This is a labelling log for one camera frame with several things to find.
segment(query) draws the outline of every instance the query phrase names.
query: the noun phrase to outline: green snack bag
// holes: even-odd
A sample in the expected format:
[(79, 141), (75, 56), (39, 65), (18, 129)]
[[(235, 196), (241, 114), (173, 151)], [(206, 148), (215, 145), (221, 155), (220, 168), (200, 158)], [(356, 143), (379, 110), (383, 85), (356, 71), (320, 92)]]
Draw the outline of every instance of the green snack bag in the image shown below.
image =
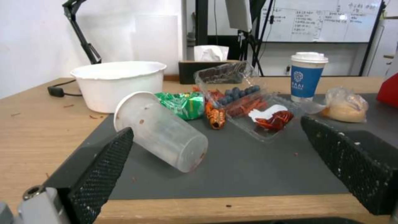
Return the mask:
[(155, 94), (160, 103), (183, 120), (201, 117), (205, 111), (205, 102), (201, 92), (171, 94), (160, 92)]

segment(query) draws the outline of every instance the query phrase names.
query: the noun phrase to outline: plastic cup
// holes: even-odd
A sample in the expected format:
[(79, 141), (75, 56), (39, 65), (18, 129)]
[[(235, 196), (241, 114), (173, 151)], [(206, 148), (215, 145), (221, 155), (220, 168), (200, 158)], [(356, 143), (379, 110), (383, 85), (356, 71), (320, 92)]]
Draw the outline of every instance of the plastic cup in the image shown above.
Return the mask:
[(135, 92), (122, 99), (113, 124), (116, 131), (131, 127), (134, 142), (184, 173), (195, 169), (207, 152), (207, 137), (150, 92)]
[(291, 60), (292, 101), (300, 102), (301, 98), (312, 100), (328, 58), (317, 52), (297, 52)]

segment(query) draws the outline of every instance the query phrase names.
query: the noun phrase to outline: blue coffee cup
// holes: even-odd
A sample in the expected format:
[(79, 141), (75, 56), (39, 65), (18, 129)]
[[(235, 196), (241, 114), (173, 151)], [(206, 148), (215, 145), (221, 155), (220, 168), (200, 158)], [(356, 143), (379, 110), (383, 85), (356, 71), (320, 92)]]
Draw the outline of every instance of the blue coffee cup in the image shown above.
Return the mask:
[(297, 52), (291, 60), (292, 101), (300, 102), (301, 98), (312, 100), (328, 58), (316, 52)]

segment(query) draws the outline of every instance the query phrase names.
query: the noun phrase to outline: crayfish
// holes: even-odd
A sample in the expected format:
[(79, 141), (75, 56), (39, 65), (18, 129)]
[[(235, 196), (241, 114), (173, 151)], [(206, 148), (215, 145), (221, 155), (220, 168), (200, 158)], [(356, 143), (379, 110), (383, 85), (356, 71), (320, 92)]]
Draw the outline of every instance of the crayfish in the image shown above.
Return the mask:
[[(211, 98), (217, 101), (219, 98), (223, 97), (224, 95), (216, 90), (216, 91), (209, 91)], [(213, 107), (211, 100), (206, 101), (205, 106), (205, 114), (207, 119), (209, 120), (210, 126), (212, 129), (220, 130), (225, 125), (225, 110), (224, 109), (216, 109)]]
[(270, 119), (256, 118), (256, 124), (268, 130), (279, 131), (292, 118), (293, 114), (291, 112), (283, 110), (274, 113)]

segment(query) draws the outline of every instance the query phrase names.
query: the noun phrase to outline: gray table mat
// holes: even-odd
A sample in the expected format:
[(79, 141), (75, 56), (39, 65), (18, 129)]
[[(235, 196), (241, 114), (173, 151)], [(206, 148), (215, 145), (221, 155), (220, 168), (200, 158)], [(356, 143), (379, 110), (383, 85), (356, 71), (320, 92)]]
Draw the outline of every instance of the gray table mat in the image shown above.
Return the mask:
[[(342, 130), (369, 130), (398, 147), (398, 110), (378, 103), (375, 94), (363, 97), (370, 104), (367, 123), (326, 122)], [(295, 118), (289, 129), (278, 134), (272, 143), (259, 142), (232, 123), (216, 131), (210, 129), (205, 119), (190, 121), (209, 140), (206, 157), (190, 173), (181, 173), (135, 143), (110, 199), (347, 193), (343, 183), (313, 150), (299, 119)], [(110, 115), (80, 147), (114, 133)]]

